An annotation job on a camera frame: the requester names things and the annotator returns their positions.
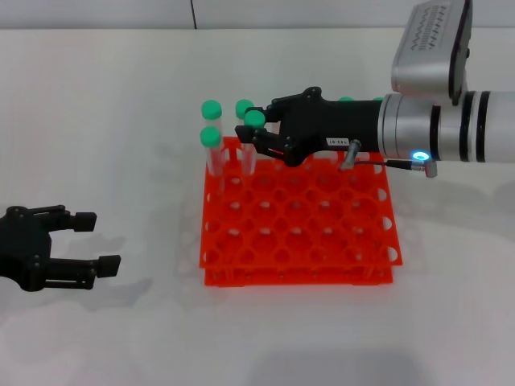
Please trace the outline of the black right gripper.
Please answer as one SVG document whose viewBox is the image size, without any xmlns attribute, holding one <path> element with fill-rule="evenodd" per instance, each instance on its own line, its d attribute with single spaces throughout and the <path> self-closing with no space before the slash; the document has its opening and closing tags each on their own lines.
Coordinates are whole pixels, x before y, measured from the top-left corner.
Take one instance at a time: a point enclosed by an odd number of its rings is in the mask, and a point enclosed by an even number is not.
<svg viewBox="0 0 515 386">
<path fill-rule="evenodd" d="M 250 125 L 237 125 L 235 132 L 241 144 L 258 154 L 299 166 L 320 151 L 345 151 L 353 140 L 364 152 L 378 152 L 380 108 L 380 101 L 327 101 L 313 87 L 245 110 L 245 117 L 259 112 L 264 121 L 280 121 L 277 133 Z"/>
</svg>

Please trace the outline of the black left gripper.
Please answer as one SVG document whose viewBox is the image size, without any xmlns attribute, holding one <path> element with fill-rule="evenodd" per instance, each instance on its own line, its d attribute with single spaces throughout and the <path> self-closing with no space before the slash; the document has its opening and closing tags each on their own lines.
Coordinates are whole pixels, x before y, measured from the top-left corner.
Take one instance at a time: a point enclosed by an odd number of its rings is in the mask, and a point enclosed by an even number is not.
<svg viewBox="0 0 515 386">
<path fill-rule="evenodd" d="M 50 260 L 49 232 L 92 232 L 96 222 L 96 213 L 72 214 L 64 205 L 8 207 L 1 218 L 1 276 L 27 292 L 43 288 L 91 290 L 97 278 L 116 277 L 119 255 Z"/>
</svg>

